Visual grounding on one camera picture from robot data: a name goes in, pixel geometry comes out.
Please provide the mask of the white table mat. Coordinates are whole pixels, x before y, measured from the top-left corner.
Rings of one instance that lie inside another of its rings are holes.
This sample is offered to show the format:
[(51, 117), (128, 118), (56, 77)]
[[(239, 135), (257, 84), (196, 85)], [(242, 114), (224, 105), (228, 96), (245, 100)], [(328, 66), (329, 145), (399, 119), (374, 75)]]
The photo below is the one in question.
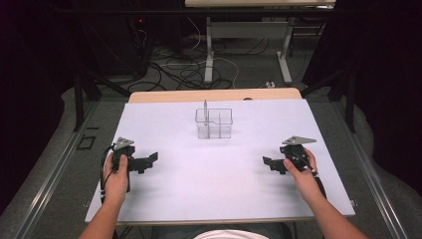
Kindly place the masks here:
[(233, 113), (228, 138), (201, 139), (195, 113), (202, 103), (127, 104), (117, 136), (133, 140), (135, 156), (157, 153), (143, 174), (130, 177), (131, 190), (120, 224), (164, 225), (307, 219), (312, 212), (292, 176), (270, 169), (264, 157), (280, 157), (282, 142), (312, 139), (317, 171), (329, 202), (344, 216), (354, 210), (304, 100), (214, 102)]

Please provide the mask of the black equipment with red light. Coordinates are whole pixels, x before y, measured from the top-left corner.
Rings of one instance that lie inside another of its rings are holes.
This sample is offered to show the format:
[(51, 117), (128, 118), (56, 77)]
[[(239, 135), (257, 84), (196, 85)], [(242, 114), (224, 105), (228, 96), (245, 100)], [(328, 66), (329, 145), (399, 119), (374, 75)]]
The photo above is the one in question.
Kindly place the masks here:
[(134, 78), (146, 75), (147, 41), (135, 35), (126, 18), (89, 16), (81, 24), (103, 75)]

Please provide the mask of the person's white shirt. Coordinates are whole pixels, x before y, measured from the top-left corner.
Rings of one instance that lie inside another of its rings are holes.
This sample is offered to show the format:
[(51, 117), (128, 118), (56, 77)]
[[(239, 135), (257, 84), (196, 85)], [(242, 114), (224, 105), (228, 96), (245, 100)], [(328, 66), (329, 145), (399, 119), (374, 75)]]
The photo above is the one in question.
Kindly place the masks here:
[(266, 236), (242, 230), (211, 230), (195, 236), (193, 239), (269, 239)]

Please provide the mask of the black metal stand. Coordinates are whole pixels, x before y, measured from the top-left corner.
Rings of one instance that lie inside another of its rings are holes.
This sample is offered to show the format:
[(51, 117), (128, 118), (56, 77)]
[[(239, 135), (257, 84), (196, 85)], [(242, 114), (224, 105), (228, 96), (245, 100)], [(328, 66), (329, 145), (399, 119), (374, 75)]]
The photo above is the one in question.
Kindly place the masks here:
[(74, 131), (78, 131), (85, 121), (84, 95), (91, 101), (99, 101), (102, 93), (98, 84), (105, 85), (124, 97), (129, 97), (131, 92), (118, 86), (100, 74), (88, 69), (86, 66), (79, 66), (74, 76), (76, 125)]
[(323, 78), (311, 87), (306, 87), (301, 91), (301, 96), (305, 97), (320, 88), (333, 84), (328, 92), (328, 99), (331, 102), (339, 102), (342, 96), (346, 97), (344, 120), (351, 132), (355, 132), (354, 127), (354, 101), (356, 90), (356, 71), (345, 70), (335, 71), (328, 77)]

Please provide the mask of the aluminium floor rail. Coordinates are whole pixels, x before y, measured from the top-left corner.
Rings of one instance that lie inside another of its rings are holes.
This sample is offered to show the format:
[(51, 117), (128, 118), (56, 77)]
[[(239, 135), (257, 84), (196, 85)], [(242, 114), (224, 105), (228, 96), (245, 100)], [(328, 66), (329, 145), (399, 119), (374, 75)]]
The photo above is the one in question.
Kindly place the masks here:
[(99, 180), (102, 128), (98, 102), (89, 103), (79, 130), (62, 124), (49, 142), (24, 190), (11, 239), (77, 239)]
[(389, 230), (392, 239), (409, 239), (407, 232), (402, 226), (385, 190), (383, 189), (381, 180), (373, 167), (368, 155), (365, 153), (360, 144), (357, 135), (349, 129), (344, 119), (344, 110), (341, 103), (334, 102), (331, 104), (335, 111), (336, 117), (345, 131), (347, 137), (351, 141), (353, 150), (357, 154), (357, 164), (365, 178), (366, 184), (372, 194), (377, 208)]

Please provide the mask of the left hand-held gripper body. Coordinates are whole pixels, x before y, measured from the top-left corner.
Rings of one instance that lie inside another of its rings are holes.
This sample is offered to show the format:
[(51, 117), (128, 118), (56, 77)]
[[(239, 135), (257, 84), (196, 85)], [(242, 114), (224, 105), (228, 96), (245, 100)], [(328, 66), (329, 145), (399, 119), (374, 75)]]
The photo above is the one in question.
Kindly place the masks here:
[(134, 158), (132, 155), (135, 153), (135, 146), (133, 145), (134, 141), (119, 137), (116, 143), (112, 147), (112, 171), (117, 172), (119, 170), (120, 158), (125, 155), (127, 157), (127, 171), (126, 175), (132, 170), (132, 165), (134, 163), (144, 163), (146, 165), (146, 169), (148, 169), (148, 163), (144, 160), (145, 158)]

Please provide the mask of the light wooden table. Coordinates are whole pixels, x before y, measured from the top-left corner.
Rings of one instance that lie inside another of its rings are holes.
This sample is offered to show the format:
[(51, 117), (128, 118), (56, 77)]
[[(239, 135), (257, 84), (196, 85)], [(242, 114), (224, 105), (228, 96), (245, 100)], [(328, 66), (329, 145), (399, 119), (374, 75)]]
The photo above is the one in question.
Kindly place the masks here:
[(130, 104), (141, 103), (181, 103), (181, 102), (221, 102), (252, 100), (299, 100), (302, 97), (295, 88), (237, 89), (237, 90), (198, 90), (135, 92)]

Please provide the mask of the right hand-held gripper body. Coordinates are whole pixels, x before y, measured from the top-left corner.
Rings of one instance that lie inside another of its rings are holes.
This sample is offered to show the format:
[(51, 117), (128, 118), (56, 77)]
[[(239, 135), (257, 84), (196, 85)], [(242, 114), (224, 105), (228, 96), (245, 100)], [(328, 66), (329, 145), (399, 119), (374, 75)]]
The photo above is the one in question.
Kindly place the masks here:
[(317, 171), (311, 166), (309, 156), (303, 147), (304, 143), (313, 142), (316, 142), (313, 138), (293, 135), (283, 141), (280, 151), (292, 162), (297, 170), (304, 171), (305, 169), (309, 169), (312, 173), (316, 173)]

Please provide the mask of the person's right hand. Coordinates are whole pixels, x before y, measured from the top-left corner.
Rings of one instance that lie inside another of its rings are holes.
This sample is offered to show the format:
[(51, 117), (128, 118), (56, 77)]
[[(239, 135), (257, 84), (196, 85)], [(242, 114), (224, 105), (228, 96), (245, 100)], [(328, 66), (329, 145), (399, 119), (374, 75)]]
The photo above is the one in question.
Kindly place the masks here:
[(324, 199), (324, 196), (317, 185), (317, 181), (309, 170), (297, 170), (289, 159), (284, 160), (284, 166), (293, 176), (297, 189), (308, 205)]

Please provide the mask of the white metal-legged desk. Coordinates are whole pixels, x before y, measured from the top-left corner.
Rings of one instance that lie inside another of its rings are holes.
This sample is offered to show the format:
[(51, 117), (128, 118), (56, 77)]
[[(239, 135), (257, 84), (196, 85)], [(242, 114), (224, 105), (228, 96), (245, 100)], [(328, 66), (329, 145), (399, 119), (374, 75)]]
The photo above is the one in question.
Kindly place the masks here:
[[(234, 17), (235, 10), (329, 10), (336, 0), (185, 0), (185, 6), (194, 10), (229, 10), (228, 16)], [(212, 44), (215, 39), (266, 38), (281, 39), (282, 50), (277, 53), (284, 83), (290, 85), (292, 77), (287, 64), (287, 54), (293, 39), (295, 18), (284, 21), (235, 21), (222, 22), (206, 18), (207, 58), (204, 81), (213, 81), (215, 61)]]

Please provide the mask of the person's left hand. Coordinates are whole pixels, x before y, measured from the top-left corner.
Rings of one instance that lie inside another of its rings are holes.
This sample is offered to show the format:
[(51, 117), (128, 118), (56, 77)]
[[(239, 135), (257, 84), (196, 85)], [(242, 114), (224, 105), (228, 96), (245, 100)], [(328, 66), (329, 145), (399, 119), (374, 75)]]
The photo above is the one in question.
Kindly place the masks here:
[(122, 205), (128, 186), (127, 157), (124, 154), (120, 157), (117, 171), (112, 169), (112, 157), (111, 153), (105, 163), (105, 204)]

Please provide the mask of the clear plastic divided organizer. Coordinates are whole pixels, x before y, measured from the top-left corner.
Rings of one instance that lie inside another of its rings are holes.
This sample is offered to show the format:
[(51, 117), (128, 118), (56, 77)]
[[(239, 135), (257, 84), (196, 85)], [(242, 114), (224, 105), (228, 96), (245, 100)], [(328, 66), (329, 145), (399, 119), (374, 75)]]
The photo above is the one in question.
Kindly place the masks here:
[(203, 109), (197, 109), (195, 122), (199, 139), (230, 138), (233, 114), (231, 109), (208, 109), (208, 126), (204, 125)]

